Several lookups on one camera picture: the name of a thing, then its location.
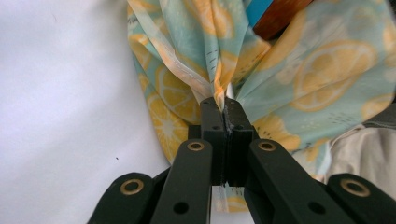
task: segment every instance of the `orange object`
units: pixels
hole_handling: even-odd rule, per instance
[[[264,40],[270,40],[289,25],[298,11],[311,2],[312,0],[274,0],[253,27],[253,31]]]

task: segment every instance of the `beige fabric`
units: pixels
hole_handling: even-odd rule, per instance
[[[356,127],[331,141],[332,165],[325,176],[359,175],[396,199],[396,130]]]

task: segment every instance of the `fabric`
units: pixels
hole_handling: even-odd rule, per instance
[[[170,162],[200,122],[198,103],[214,96],[223,109],[230,83],[260,137],[312,176],[330,166],[330,139],[393,99],[396,30],[384,1],[315,1],[273,46],[252,33],[242,1],[128,3],[136,71]],[[231,210],[246,209],[225,191]]]
[[[396,200],[396,130],[360,125],[332,140],[332,165],[325,175],[359,175]]]

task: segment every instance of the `white background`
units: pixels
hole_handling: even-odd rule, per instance
[[[168,166],[135,75],[126,4],[0,2],[0,223],[86,223],[117,177]],[[212,223],[249,222],[212,213]]]

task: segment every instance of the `gathered fabric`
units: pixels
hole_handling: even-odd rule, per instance
[[[170,162],[188,126],[200,123],[199,103],[214,97],[222,110],[232,84],[259,136],[321,178],[332,162],[328,142],[395,95],[396,29],[386,1],[315,1],[273,46],[252,32],[243,1],[128,3],[134,65]],[[248,210],[238,188],[217,195],[219,210]]]

